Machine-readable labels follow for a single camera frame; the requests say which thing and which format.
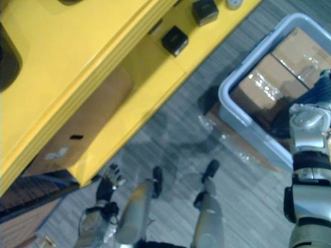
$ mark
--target black cube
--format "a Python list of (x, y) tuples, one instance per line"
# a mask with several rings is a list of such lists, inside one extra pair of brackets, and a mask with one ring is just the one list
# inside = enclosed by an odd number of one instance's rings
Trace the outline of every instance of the black cube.
[(192, 13), (199, 26), (217, 19), (218, 9), (213, 0), (198, 0), (192, 4)]
[(170, 31), (163, 36), (161, 43), (169, 53), (178, 56), (184, 47), (186, 47), (188, 38), (177, 26), (173, 26)]

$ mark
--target small black object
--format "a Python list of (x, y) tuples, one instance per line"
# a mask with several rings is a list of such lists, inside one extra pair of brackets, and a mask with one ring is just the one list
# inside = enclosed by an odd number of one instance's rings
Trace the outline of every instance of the small black object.
[(185, 248), (183, 246), (178, 246), (175, 244), (169, 244), (169, 243), (159, 243), (155, 241), (145, 241), (140, 240), (138, 243), (135, 244), (136, 248)]
[(302, 168), (331, 169), (330, 157), (319, 151), (301, 151), (293, 156), (293, 170)]
[(198, 0), (192, 4), (192, 14), (202, 26), (217, 19), (218, 9), (213, 0)]
[(101, 212), (108, 217), (117, 216), (119, 213), (119, 207), (116, 202), (112, 201), (107, 203), (102, 209)]
[(194, 200), (193, 206), (197, 209), (202, 208), (202, 200), (206, 192), (200, 192)]
[(153, 179), (154, 179), (154, 190), (153, 190), (153, 198), (158, 198), (162, 192), (162, 183), (163, 183), (163, 175), (162, 169), (159, 166), (154, 167), (153, 169)]
[(2, 50), (2, 46), (0, 46), (0, 63), (3, 58), (4, 58), (4, 50)]
[(204, 172), (204, 174), (202, 176), (202, 179), (201, 179), (202, 183), (204, 183), (208, 177), (214, 177), (218, 168), (219, 168), (219, 162), (216, 159), (211, 160), (206, 171)]
[(328, 228), (331, 228), (331, 222), (324, 220), (324, 219), (319, 219), (319, 218), (314, 218), (314, 217), (302, 217), (298, 221), (298, 226), (305, 226), (305, 225), (319, 225), (319, 226), (326, 226)]
[(70, 136), (70, 139), (72, 140), (81, 140), (84, 136), (83, 135), (79, 135), (79, 134), (74, 134), (72, 136)]
[(311, 242), (303, 242), (303, 243), (300, 243), (300, 244), (297, 244), (295, 246), (293, 246), (293, 248), (300, 248), (300, 247), (303, 247), (303, 246), (311, 246)]
[(284, 215), (290, 222), (295, 223), (292, 187), (287, 187), (284, 191)]
[(96, 201), (105, 200), (106, 202), (109, 202), (113, 193), (114, 193), (114, 182), (112, 181), (112, 175), (118, 174), (116, 172), (118, 170), (117, 164), (111, 164), (109, 168), (106, 170), (104, 175), (101, 178), (99, 187), (97, 189), (96, 193)]
[(173, 26), (172, 29), (163, 36), (161, 43), (168, 52), (174, 56), (178, 56), (188, 44), (188, 37), (178, 27)]

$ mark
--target yellow table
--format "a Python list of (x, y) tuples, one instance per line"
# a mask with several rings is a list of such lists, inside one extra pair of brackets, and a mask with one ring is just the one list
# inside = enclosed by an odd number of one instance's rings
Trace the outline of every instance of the yellow table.
[[(261, 0), (229, 10), (215, 0), (218, 19), (198, 27), (193, 0), (12, 0), (1, 23), (22, 57), (22, 69), (1, 94), (1, 193), (119, 64), (135, 83), (129, 99), (69, 171), (81, 185), (151, 117), (199, 63)], [(161, 25), (148, 30), (160, 17)], [(174, 58), (162, 47), (173, 25), (189, 36)]]

